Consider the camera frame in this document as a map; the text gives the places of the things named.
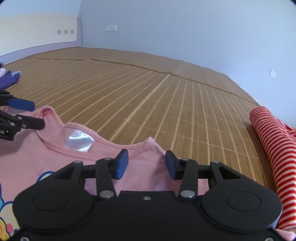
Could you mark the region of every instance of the clothing label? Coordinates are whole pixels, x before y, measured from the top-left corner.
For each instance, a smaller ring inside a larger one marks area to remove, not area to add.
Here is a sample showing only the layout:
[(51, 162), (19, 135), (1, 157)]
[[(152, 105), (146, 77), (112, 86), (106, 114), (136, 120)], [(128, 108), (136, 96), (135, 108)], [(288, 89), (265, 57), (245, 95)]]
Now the clothing label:
[(75, 130), (72, 135), (69, 136), (65, 146), (71, 149), (88, 152), (91, 148), (94, 139), (81, 130)]

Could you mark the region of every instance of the red striped garment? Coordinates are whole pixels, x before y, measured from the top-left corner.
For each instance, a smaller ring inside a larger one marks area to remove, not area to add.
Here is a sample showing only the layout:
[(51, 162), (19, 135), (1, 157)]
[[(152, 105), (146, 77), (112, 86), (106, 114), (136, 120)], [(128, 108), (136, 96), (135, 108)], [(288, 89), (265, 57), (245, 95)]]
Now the red striped garment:
[(283, 204), (279, 229), (296, 227), (296, 130), (265, 107), (251, 111), (250, 120), (268, 156), (276, 193)]

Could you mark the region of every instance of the brown mat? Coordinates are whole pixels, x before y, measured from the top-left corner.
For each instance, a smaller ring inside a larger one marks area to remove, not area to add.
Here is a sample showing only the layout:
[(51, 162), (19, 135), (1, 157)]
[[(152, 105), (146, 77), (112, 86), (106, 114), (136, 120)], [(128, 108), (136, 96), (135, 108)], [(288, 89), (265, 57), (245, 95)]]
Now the brown mat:
[(275, 189), (250, 121), (258, 104), (226, 75), (165, 57), (69, 48), (6, 65), (21, 70), (11, 88), (37, 107), (51, 105), (118, 144), (155, 138), (164, 150), (200, 164), (219, 160)]

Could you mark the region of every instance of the cartoon print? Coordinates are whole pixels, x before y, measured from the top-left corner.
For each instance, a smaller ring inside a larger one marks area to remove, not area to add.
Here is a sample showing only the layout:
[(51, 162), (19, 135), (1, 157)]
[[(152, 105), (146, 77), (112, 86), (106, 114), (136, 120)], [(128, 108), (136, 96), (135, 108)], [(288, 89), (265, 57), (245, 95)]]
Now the cartoon print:
[[(36, 182), (40, 182), (53, 173), (52, 171), (42, 173)], [(3, 200), (0, 183), (0, 239), (3, 241), (9, 239), (20, 229), (12, 211), (12, 204), (13, 201), (5, 202)]]

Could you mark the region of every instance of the pink t-shirt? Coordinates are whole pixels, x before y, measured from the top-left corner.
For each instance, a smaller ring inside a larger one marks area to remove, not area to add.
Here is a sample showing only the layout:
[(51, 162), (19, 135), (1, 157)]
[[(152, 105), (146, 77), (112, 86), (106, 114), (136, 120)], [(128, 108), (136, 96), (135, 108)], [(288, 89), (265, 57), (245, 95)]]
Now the pink t-shirt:
[[(6, 108), (11, 114), (19, 110)], [(128, 150), (129, 164), (121, 180), (114, 180), (116, 193), (129, 191), (178, 192), (181, 181), (171, 180), (165, 165), (165, 151), (151, 138), (134, 145), (111, 143), (93, 130), (76, 124), (64, 124), (53, 108), (45, 106), (22, 115), (43, 118), (43, 130), (22, 130), (14, 141), (0, 139), (0, 239), (12, 236), (19, 226), (12, 212), (14, 198), (24, 189), (44, 179), (69, 163), (80, 160), (92, 165), (105, 157), (114, 158), (122, 149)], [(69, 147), (67, 141), (75, 130), (92, 137), (87, 152)], [(206, 179), (199, 179), (199, 195), (208, 190)], [(86, 180), (85, 189), (96, 194), (95, 180)]]

